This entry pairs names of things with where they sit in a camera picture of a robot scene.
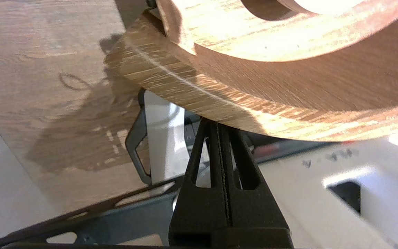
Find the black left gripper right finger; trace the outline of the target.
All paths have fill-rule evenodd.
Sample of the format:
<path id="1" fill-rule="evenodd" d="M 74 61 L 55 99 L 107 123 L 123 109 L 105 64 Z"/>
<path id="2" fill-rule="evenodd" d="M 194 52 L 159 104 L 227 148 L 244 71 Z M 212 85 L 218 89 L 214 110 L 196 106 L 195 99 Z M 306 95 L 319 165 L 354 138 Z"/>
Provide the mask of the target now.
<path id="1" fill-rule="evenodd" d="M 219 125 L 219 138 L 227 215 L 219 247 L 292 248 L 286 219 L 242 134 Z"/>

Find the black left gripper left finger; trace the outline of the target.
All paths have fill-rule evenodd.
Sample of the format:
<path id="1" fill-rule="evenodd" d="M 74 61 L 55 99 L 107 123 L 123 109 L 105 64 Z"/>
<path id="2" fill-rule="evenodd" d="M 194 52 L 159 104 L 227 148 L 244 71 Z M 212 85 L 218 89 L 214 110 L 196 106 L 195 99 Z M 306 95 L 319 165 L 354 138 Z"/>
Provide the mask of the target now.
<path id="1" fill-rule="evenodd" d="M 209 151 L 209 188 L 196 186 L 203 143 Z M 225 174 L 217 123 L 202 119 L 169 226 L 169 244 L 174 247 L 211 247 L 212 233 L 228 224 Z"/>

